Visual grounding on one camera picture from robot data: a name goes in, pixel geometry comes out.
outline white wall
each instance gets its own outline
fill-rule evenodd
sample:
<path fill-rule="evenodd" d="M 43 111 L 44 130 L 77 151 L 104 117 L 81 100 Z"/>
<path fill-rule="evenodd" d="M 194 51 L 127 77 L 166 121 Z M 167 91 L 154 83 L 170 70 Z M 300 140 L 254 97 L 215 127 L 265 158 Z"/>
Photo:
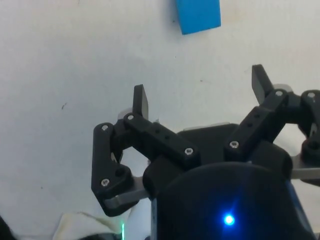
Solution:
<path fill-rule="evenodd" d="M 63 212 L 102 216 L 93 128 L 116 121 L 136 84 L 150 119 L 175 131 L 239 123 L 257 104 L 252 64 L 298 94 L 320 89 L 319 12 L 318 0 L 222 0 L 222 27 L 182 36 L 174 0 L 0 0 L 0 214 L 19 235 L 52 234 Z M 279 142 L 297 153 L 302 136 Z M 320 225 L 319 189 L 297 186 Z M 139 208 L 128 240 L 148 233 Z"/>

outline blue led light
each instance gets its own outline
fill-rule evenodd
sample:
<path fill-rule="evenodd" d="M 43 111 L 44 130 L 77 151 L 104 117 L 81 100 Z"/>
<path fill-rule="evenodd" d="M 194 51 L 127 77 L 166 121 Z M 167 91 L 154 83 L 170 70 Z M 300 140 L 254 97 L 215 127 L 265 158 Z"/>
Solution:
<path fill-rule="evenodd" d="M 231 226 L 235 223 L 235 218 L 228 214 L 224 217 L 224 224 L 228 225 L 228 226 Z"/>

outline white cloth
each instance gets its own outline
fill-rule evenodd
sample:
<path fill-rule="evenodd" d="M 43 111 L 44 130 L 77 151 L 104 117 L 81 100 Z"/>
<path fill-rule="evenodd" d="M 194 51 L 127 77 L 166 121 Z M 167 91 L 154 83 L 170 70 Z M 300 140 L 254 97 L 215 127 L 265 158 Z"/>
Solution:
<path fill-rule="evenodd" d="M 130 211 L 112 218 L 98 218 L 84 212 L 65 213 L 52 240 L 79 240 L 96 234 L 120 234 Z"/>

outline blue cube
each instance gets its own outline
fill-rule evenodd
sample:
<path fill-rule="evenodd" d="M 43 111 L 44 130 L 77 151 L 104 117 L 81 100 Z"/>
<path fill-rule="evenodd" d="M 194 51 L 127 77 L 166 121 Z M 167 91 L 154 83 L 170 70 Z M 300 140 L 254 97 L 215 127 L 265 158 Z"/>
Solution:
<path fill-rule="evenodd" d="M 176 0 L 182 34 L 221 26 L 220 0 Z"/>

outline blue block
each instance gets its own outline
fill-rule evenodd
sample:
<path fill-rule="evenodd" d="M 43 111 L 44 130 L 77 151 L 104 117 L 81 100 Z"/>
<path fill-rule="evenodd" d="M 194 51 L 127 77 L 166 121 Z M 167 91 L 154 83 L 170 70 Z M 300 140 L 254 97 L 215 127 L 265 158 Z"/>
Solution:
<path fill-rule="evenodd" d="M 219 0 L 176 0 L 182 34 L 221 26 Z"/>

